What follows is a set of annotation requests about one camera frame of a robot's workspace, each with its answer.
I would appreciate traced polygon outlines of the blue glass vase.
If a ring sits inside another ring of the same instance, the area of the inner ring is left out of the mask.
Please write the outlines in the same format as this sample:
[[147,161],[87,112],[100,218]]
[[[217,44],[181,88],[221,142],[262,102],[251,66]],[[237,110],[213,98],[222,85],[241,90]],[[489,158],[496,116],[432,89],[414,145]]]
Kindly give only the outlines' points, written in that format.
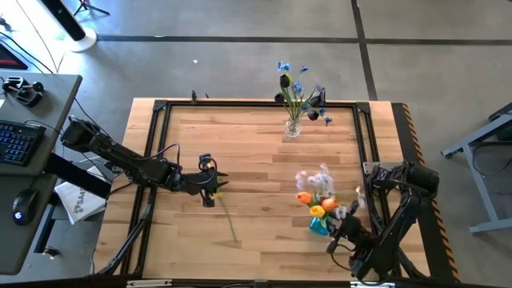
[[321,236],[330,235],[330,224],[327,218],[312,218],[310,221],[310,230]]

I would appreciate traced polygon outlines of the yellow artificial tulip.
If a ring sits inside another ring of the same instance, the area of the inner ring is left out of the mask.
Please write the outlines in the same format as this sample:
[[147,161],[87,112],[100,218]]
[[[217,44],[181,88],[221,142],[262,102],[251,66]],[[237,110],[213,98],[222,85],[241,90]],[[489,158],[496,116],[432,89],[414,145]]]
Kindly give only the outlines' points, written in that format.
[[321,224],[325,223],[326,211],[321,205],[313,205],[310,207],[311,216],[318,220]]

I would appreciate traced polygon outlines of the dark red-edged panel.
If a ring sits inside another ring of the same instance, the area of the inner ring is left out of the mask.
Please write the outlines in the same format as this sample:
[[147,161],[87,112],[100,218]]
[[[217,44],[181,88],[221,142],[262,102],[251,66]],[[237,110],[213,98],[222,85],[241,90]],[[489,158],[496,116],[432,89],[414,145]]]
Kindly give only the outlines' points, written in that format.
[[6,46],[0,43],[0,68],[27,70],[28,66],[7,49]]

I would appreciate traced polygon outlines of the black aluminium table frame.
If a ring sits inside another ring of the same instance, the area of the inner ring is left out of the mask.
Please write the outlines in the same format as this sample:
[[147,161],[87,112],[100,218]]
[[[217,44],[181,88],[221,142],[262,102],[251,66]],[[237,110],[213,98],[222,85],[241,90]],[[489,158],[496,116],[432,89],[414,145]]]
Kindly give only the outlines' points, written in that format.
[[295,175],[326,165],[339,201],[363,189],[365,161],[399,162],[402,148],[389,102],[332,101],[332,123],[306,120],[296,138],[282,106],[265,99],[137,98],[123,143],[137,152],[198,169],[210,154],[223,173],[220,198],[205,208],[198,196],[160,190],[150,225],[122,265],[142,278],[348,280],[349,254],[328,255],[328,239],[309,229],[296,198]]

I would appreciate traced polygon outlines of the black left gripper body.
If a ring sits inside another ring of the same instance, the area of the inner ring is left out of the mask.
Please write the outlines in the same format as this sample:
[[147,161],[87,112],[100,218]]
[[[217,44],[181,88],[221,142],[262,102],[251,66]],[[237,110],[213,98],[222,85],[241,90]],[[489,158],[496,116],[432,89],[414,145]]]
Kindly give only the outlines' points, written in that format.
[[[210,156],[210,162],[202,162],[202,156]],[[213,195],[216,193],[218,165],[211,154],[201,154],[199,156],[198,168],[201,171],[201,196],[204,207],[214,207]]]

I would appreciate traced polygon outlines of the black computer mouse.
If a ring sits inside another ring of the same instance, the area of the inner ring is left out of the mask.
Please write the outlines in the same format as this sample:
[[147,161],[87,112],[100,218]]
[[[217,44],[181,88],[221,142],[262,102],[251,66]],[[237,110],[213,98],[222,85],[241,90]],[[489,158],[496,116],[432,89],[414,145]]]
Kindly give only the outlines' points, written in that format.
[[22,190],[14,199],[12,217],[16,225],[26,226],[32,221],[36,211],[37,194],[35,189],[29,188]]

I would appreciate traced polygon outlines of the grey office desk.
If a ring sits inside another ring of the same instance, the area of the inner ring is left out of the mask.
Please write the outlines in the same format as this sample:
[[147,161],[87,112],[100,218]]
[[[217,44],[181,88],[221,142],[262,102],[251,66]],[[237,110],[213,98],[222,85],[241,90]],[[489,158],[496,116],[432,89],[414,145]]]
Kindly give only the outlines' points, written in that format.
[[[70,112],[82,77],[14,70],[0,70],[0,76],[21,76],[28,82],[41,82],[45,89],[42,100],[28,108],[11,96],[4,95],[0,86],[0,120],[20,123],[36,120],[48,125],[28,166],[0,163],[0,275],[16,275],[30,252],[46,204],[54,190],[57,176],[45,172],[46,164],[55,156],[53,150],[58,132]],[[34,217],[29,224],[19,226],[13,220],[13,203],[21,191],[29,188],[37,191]]]

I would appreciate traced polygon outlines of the black backlit keyboard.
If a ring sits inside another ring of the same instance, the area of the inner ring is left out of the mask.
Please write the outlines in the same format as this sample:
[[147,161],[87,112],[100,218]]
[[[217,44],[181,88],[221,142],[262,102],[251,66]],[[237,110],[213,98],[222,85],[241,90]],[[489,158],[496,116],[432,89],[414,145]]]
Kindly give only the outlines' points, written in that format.
[[0,163],[28,166],[45,127],[0,120]]

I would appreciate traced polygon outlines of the white artificial flower spray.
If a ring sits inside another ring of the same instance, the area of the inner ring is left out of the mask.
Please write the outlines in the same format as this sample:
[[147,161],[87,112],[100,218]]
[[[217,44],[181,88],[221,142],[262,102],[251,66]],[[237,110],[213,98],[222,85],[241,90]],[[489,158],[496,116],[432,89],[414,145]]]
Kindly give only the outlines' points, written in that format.
[[360,187],[355,188],[356,198],[349,206],[340,202],[334,188],[334,179],[326,164],[320,165],[320,171],[316,174],[309,174],[305,170],[296,173],[294,177],[296,187],[299,192],[309,192],[313,195],[314,201],[310,205],[305,205],[309,208],[313,205],[321,205],[322,200],[325,198],[336,198],[338,200],[338,207],[330,212],[326,212],[325,218],[329,221],[342,220],[347,214],[354,214],[359,208],[364,208],[365,198],[360,191]]

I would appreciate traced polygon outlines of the black tower with white base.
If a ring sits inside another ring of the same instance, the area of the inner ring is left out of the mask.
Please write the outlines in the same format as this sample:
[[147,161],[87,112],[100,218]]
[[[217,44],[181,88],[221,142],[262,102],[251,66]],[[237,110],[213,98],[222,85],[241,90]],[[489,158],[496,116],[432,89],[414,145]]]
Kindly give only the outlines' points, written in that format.
[[40,2],[66,32],[71,52],[81,53],[95,45],[96,33],[92,29],[82,27],[61,0],[40,0]]

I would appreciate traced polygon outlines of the blue artificial flower spray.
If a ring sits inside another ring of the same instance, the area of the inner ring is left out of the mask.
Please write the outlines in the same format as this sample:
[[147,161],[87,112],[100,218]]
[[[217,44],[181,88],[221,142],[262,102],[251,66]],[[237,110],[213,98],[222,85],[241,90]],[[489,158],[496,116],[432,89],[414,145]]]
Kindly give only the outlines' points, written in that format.
[[280,73],[280,76],[286,74],[290,78],[289,92],[290,96],[294,100],[294,108],[296,114],[295,119],[297,119],[298,116],[303,112],[307,112],[308,110],[316,110],[317,112],[320,113],[320,117],[317,120],[323,120],[325,126],[328,126],[329,124],[332,123],[333,119],[329,116],[326,116],[326,106],[312,107],[311,105],[311,99],[317,96],[319,94],[320,89],[323,88],[324,86],[317,83],[311,92],[306,92],[306,89],[301,82],[302,76],[309,70],[309,67],[302,66],[298,70],[298,78],[294,80],[291,73],[291,64],[284,61],[277,62],[277,72]]

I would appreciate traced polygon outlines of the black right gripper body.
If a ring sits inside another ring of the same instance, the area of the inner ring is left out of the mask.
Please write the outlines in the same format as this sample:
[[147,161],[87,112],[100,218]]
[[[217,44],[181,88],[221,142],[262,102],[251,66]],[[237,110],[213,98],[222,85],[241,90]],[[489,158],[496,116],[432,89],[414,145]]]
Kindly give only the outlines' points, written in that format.
[[342,220],[337,220],[331,225],[331,249],[336,250],[341,238],[347,239],[355,245],[355,249],[363,245],[362,224],[359,218],[347,214]]

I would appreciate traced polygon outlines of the black clamp tool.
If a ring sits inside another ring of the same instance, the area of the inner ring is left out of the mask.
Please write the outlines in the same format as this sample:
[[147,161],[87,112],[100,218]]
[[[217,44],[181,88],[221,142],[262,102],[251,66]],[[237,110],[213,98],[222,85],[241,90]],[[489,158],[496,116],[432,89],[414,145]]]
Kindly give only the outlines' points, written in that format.
[[29,84],[19,76],[10,76],[2,84],[3,90],[14,99],[29,108],[36,106],[42,100],[44,85],[41,82]]

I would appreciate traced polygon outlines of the white box with label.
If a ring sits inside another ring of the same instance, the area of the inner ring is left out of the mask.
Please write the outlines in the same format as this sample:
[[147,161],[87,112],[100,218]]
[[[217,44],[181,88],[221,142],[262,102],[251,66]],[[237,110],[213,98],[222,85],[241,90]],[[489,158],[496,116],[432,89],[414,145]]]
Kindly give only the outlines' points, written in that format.
[[106,208],[104,198],[69,182],[56,186],[54,191],[59,196],[71,225],[102,212]]

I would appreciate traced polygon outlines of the green flower stem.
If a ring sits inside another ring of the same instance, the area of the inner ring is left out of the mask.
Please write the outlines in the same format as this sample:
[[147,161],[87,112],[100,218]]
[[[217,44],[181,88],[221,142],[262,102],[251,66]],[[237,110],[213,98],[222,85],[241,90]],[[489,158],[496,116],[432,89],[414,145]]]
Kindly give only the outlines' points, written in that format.
[[235,243],[238,242],[238,239],[237,239],[237,236],[236,236],[236,232],[235,232],[235,229],[234,229],[234,226],[233,226],[233,223],[232,223],[232,219],[231,219],[231,216],[230,216],[230,212],[228,211],[227,209],[227,206],[226,204],[224,203],[223,201],[223,193],[216,193],[214,196],[213,196],[213,200],[218,200],[221,204],[221,207],[225,213],[225,216],[226,216],[226,219],[229,223],[229,227],[230,227],[230,232],[231,232],[231,236],[233,238],[233,241]]

